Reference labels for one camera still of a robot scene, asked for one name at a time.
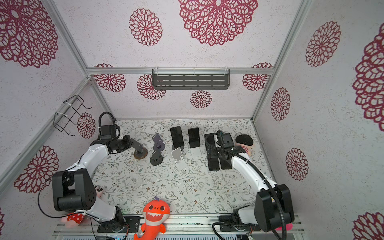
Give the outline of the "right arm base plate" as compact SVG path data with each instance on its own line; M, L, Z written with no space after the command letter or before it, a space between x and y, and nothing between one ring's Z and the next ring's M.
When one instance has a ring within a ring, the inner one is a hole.
M221 223L221 232L259 232L261 230L260 227L256 225L245 226L234 214L220 215L219 222Z

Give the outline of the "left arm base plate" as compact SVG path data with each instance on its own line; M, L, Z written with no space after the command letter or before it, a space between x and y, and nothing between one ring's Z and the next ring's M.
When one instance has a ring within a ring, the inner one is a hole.
M137 233L141 219L141 217L136 216L124 216L124 220L101 222L97 233Z

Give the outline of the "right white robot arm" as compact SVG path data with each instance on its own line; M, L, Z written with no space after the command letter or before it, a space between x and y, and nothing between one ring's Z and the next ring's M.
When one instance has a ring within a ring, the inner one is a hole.
M218 151L222 160L231 161L237 170L255 191L256 201L253 206L234 210L233 227L257 227L263 232L272 232L279 240L285 240L288 224L295 220L291 191L285 184L277 184L268 179L251 161L241 147L228 149L210 147Z

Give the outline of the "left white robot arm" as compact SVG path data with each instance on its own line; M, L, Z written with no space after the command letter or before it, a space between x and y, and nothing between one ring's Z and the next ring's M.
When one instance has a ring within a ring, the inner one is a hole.
M93 141L78 162L52 176L54 208L58 212L81 213L117 231L125 225L122 211L97 197L92 176L102 160L111 154L134 148L134 157L143 159L148 150L130 136L100 137Z

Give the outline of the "black phone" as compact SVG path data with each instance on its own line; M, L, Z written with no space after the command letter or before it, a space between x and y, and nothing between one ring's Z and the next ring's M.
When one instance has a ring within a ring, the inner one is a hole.
M188 129L189 144L190 148L199 148L200 147L200 130L199 128Z
M230 157L220 157L220 165L222 170L231 170L232 166L232 158Z
M170 128L171 136L172 136L172 149L175 150L180 148L184 149L184 138L182 134L182 128L180 126Z

